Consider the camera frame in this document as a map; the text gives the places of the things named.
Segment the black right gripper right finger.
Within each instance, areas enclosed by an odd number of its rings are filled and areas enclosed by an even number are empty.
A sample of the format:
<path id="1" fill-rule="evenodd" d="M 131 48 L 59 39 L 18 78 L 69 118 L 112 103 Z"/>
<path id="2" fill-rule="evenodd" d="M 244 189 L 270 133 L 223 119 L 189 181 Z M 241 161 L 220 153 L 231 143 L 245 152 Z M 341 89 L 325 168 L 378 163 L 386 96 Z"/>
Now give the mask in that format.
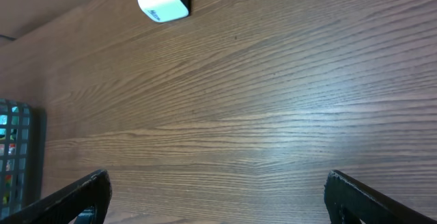
<path id="1" fill-rule="evenodd" d="M 436 221 L 338 170 L 328 173 L 324 203 L 332 224 L 429 223 Z"/>

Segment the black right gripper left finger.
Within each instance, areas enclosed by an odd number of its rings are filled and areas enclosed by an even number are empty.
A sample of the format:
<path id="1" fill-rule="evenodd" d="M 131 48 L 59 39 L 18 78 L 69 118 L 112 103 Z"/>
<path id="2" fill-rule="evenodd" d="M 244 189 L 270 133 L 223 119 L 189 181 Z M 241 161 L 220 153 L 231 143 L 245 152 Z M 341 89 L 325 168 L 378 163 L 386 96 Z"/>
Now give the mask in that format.
<path id="1" fill-rule="evenodd" d="M 112 197 L 108 171 L 99 169 L 14 213 L 5 224 L 103 224 Z"/>

